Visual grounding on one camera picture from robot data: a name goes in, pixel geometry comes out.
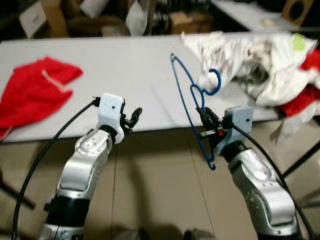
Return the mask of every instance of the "black clamp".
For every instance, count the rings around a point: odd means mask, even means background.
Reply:
[[[197,107],[196,110],[205,129],[205,131],[199,133],[199,138],[202,140],[208,139],[210,146],[215,148],[227,133],[224,131],[219,117],[209,107],[205,107],[204,110]]]
[[[139,107],[131,115],[131,119],[126,119],[126,115],[124,113],[121,114],[120,118],[120,126],[123,129],[123,131],[127,134],[132,133],[132,128],[137,124],[139,117],[142,113],[142,108]]]

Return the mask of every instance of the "pile of clothes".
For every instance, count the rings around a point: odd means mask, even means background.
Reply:
[[[299,34],[248,36],[226,40],[222,32],[185,36],[184,44],[201,61],[198,84],[212,90],[236,79],[258,106],[276,107],[286,118],[272,134],[278,143],[296,133],[319,111],[320,52],[317,41]]]

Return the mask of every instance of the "white shelf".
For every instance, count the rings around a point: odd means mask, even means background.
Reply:
[[[256,2],[245,3],[233,0],[210,1],[215,7],[252,32],[283,32],[299,29],[298,26],[281,18],[280,13],[269,12],[260,7]],[[273,21],[274,25],[263,25],[262,20],[264,19]]]

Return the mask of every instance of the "white table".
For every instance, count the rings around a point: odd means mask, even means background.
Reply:
[[[247,38],[252,33],[227,34],[227,39]],[[104,92],[125,98],[124,113],[129,116],[137,107],[143,113],[135,131],[188,127],[174,74],[170,54],[175,53],[196,79],[200,62],[182,43],[179,36],[79,38],[5,41],[0,44],[0,95],[12,70],[45,56],[79,66],[83,75],[68,84],[72,98],[48,118],[14,129],[5,142],[49,139],[77,111]],[[201,121],[194,108],[190,83],[180,79],[185,100],[195,124]],[[217,95],[206,97],[206,105],[219,117],[226,108],[239,105],[255,106],[255,101],[243,92],[236,82],[230,83]],[[269,108],[254,107],[254,121],[277,119]],[[97,108],[82,114],[62,134],[62,138],[79,137],[97,124]]]
[[[298,26],[281,18],[281,13],[267,11],[256,2],[245,3],[233,0],[210,0],[210,2],[252,32],[283,32],[299,29]],[[273,21],[274,26],[263,25],[264,19]]]

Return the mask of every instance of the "green tag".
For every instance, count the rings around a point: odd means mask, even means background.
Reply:
[[[293,37],[293,50],[297,52],[301,52],[305,50],[306,44],[305,44],[305,38],[304,36],[300,34],[295,34]]]

